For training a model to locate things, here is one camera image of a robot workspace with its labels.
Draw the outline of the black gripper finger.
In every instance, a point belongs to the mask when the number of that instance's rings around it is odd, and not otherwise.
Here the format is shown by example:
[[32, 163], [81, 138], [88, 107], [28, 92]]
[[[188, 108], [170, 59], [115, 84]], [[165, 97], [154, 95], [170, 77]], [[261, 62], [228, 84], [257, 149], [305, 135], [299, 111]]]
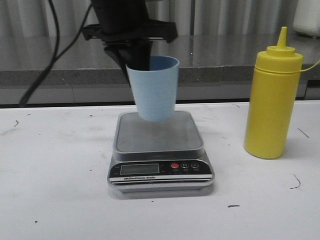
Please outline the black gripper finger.
[[105, 43], [104, 51], [123, 72], [127, 71], [127, 67], [138, 71], [149, 71], [152, 44], [152, 41], [147, 39]]

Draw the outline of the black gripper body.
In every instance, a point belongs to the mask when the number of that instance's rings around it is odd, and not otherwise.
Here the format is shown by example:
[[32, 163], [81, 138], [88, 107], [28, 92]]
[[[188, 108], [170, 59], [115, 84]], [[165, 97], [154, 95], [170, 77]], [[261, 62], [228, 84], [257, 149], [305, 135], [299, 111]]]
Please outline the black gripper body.
[[92, 0], [97, 24], [82, 28], [85, 40], [122, 43], [135, 39], [173, 42], [178, 37], [175, 22], [151, 19], [145, 0]]

